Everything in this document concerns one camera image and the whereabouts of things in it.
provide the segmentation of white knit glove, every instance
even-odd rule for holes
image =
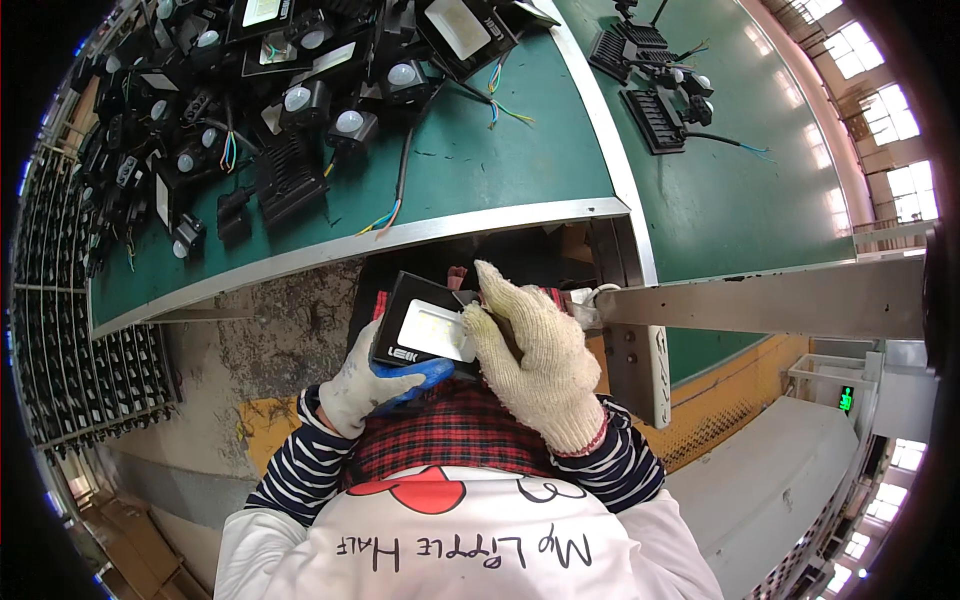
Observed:
[[[374,410],[405,402],[453,374],[453,361],[448,358],[396,369],[371,363],[370,346],[382,318],[360,330],[340,372],[320,384],[320,406],[330,424],[349,440],[363,433],[363,419]]]
[[[491,389],[518,421],[559,455],[582,456],[603,442],[606,413],[593,390],[600,366],[584,332],[536,286],[518,288],[490,263],[474,263],[491,311],[510,320],[518,363],[496,323],[478,304],[464,308],[464,329]]]

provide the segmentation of wire rack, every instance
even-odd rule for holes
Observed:
[[[48,459],[171,418],[180,401],[159,325],[93,340],[74,158],[41,144],[20,197],[13,238],[11,357],[20,410]]]

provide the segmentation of striped sleeve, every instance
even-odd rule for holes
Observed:
[[[300,428],[270,459],[267,473],[247,497],[245,509],[274,509],[309,527],[337,494],[340,465],[355,440],[338,436],[317,419],[319,390],[320,386],[310,386],[300,392]]]
[[[663,486],[663,463],[631,426],[630,413],[606,396],[607,437],[587,456],[550,456],[560,471],[591,492],[611,513],[653,499]]]

